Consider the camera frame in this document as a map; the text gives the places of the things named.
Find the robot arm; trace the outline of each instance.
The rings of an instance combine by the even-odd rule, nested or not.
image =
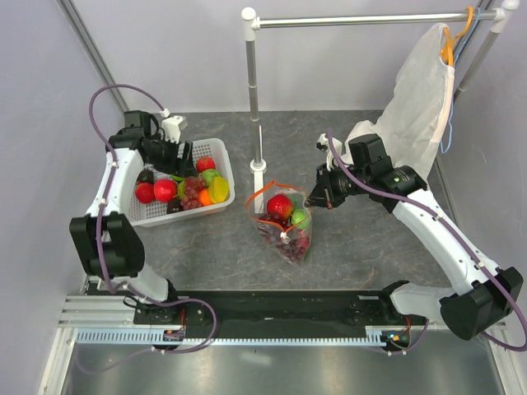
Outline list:
[[[324,149],[323,138],[319,139],[317,146]],[[347,151],[351,152],[353,163],[347,169],[365,185],[377,191],[405,196],[432,207],[437,213],[437,217],[432,217],[409,202],[369,193],[372,200],[380,202],[421,240],[451,284],[451,288],[414,284],[399,286],[390,296],[395,309],[405,315],[416,314],[444,321],[454,334],[465,340],[507,316],[511,307],[505,297],[482,273],[459,241],[438,221],[439,217],[460,234],[514,300],[523,284],[521,275],[513,267],[501,270],[481,253],[441,210],[426,182],[412,168],[402,166],[394,169],[380,137],[375,134],[357,137],[349,142]],[[347,196],[359,193],[368,192],[352,182],[338,167],[329,169],[324,163],[317,167],[316,185],[308,202],[311,206],[332,209],[340,206]]]
[[[84,217],[73,218],[70,233],[86,274],[103,277],[96,246],[96,218],[103,196],[107,196],[102,212],[102,242],[111,283],[126,281],[143,295],[158,301],[172,301],[174,287],[145,264],[141,240],[125,216],[139,173],[145,164],[167,174],[181,177],[196,175],[192,158],[192,142],[180,142],[186,119],[179,115],[166,117],[161,127],[153,115],[129,111],[124,115],[125,127],[109,142],[114,148],[106,153],[106,167],[96,198]],[[151,122],[156,125],[152,132]],[[116,168],[110,190],[105,193],[112,169]]]

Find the gray table surface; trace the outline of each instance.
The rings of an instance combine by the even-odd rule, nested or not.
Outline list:
[[[332,128],[344,139],[356,122],[375,122],[379,111],[261,113],[265,182],[276,179],[311,190],[324,154],[318,136]],[[380,289],[397,280],[448,286],[434,258],[395,217],[367,196],[338,209],[315,209],[310,261],[295,267],[264,247],[245,212],[253,192],[253,157],[247,113],[187,114],[184,138],[225,142],[235,179],[235,201],[221,213],[153,228],[137,228],[147,263],[182,290]],[[434,169],[429,184],[445,207]]]

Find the red grapes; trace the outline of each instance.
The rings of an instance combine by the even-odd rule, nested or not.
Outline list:
[[[278,224],[284,230],[287,230],[289,227],[291,227],[290,220],[284,220],[274,212],[262,214],[259,219],[261,221]],[[259,222],[258,232],[262,235],[267,244],[271,244],[276,247],[280,255],[282,255],[288,261],[294,263],[301,263],[304,261],[305,254],[310,247],[310,239],[308,235],[305,235],[302,230],[293,230],[289,232],[291,233],[290,236],[292,236],[289,243],[282,242],[282,229],[275,225]]]
[[[198,200],[198,194],[207,187],[203,177],[190,177],[184,181],[184,197],[181,199],[181,206],[184,210],[202,207],[203,204]]]

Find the white plastic basket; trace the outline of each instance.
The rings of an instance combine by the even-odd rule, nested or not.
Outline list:
[[[223,178],[229,183],[229,196],[223,203],[212,204],[193,210],[176,212],[174,214],[166,214],[166,203],[152,202],[150,204],[142,204],[135,197],[135,190],[132,194],[132,201],[126,217],[130,220],[132,226],[156,226],[163,225],[169,222],[181,221],[187,218],[194,218],[196,216],[206,216],[214,212],[224,211],[228,205],[234,202],[234,177],[232,176],[231,163],[229,161],[229,154],[225,148],[225,144],[219,138],[208,138],[205,140],[197,140],[194,142],[193,150],[194,164],[202,156],[211,156],[216,163],[217,170],[222,174]],[[152,167],[146,165],[145,168],[154,172],[156,180],[168,179],[168,174],[158,173]]]

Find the white pole base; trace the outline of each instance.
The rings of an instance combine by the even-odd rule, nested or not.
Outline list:
[[[264,174],[267,171],[267,163],[262,159],[259,164],[254,163],[254,160],[250,162],[250,172],[254,174],[254,191],[258,192],[264,187]],[[256,214],[262,214],[264,212],[264,196],[261,194],[254,199],[254,212]]]

